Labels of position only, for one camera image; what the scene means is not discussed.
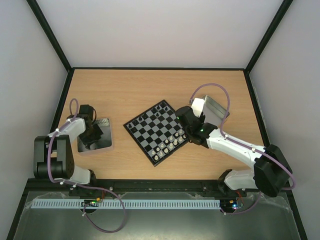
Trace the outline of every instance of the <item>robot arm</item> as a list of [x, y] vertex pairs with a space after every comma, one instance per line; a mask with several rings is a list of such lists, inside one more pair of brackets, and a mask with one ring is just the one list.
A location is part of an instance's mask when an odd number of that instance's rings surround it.
[[[81, 105], [77, 117], [73, 121], [70, 121], [73, 115], [69, 116], [67, 118], [69, 124], [55, 135], [52, 152], [56, 152], [56, 156], [50, 157], [50, 170], [54, 180], [70, 180], [73, 183], [86, 185], [95, 179], [92, 170], [75, 165], [71, 148], [71, 143], [77, 137], [88, 148], [101, 138], [103, 132], [97, 124], [94, 124], [93, 112], [92, 106]], [[54, 133], [38, 136], [34, 140], [33, 174], [37, 179], [49, 178], [47, 163], [48, 147]]]
[[226, 170], [219, 178], [220, 190], [225, 193], [237, 189], [259, 189], [270, 197], [276, 197], [287, 183], [289, 175], [255, 150], [274, 157], [292, 173], [280, 149], [272, 144], [268, 147], [254, 145], [227, 133], [223, 136], [217, 126], [208, 122], [204, 123], [205, 116], [202, 109], [203, 100], [196, 98], [191, 107], [181, 107], [175, 113], [190, 142], [221, 151], [250, 167], [249, 170]]

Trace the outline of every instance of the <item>wooden table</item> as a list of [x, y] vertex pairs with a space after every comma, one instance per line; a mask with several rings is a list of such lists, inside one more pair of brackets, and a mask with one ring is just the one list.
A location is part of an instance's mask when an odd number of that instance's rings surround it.
[[[110, 118], [114, 150], [80, 156], [72, 144], [75, 163], [94, 170], [99, 179], [217, 179], [226, 169], [243, 170], [242, 162], [216, 150], [187, 143], [154, 167], [123, 124], [165, 99], [174, 109], [186, 106], [201, 84], [217, 83], [230, 95], [230, 116], [224, 131], [247, 142], [262, 145], [258, 123], [242, 71], [218, 70], [100, 70], [76, 69], [60, 118], [61, 126], [69, 115], [69, 102], [96, 109], [97, 118]], [[202, 88], [195, 97], [208, 94], [227, 106], [224, 92], [213, 86]]]

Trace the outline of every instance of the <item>chessboard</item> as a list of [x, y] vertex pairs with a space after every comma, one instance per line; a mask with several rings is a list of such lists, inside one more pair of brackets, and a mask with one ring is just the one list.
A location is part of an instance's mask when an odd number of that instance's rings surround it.
[[154, 166], [188, 142], [175, 110], [165, 100], [123, 126]]

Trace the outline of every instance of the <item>gray floor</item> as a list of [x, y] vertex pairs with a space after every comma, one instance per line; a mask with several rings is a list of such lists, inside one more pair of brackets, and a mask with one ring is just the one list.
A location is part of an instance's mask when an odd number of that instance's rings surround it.
[[[170, 194], [161, 196], [164, 199], [172, 197]], [[97, 231], [82, 217], [79, 209], [26, 208], [15, 240], [300, 239], [292, 212], [279, 207], [283, 202], [284, 199], [278, 202], [262, 200], [254, 210], [235, 216], [224, 216], [219, 210], [128, 210], [127, 224], [117, 233]], [[250, 204], [252, 200], [246, 199], [245, 205]], [[113, 230], [121, 223], [123, 212], [98, 209], [90, 217], [99, 227]]]

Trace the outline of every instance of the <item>gray wall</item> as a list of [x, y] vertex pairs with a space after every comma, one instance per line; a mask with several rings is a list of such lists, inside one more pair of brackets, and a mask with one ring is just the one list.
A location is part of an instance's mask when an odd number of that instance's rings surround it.
[[319, 239], [320, 1], [295, 0], [250, 76], [272, 143], [297, 180], [293, 194], [308, 235]]
[[244, 68], [282, 0], [38, 0], [74, 67]]
[[48, 134], [66, 75], [27, 1], [0, 1], [0, 239], [33, 177], [34, 139]]

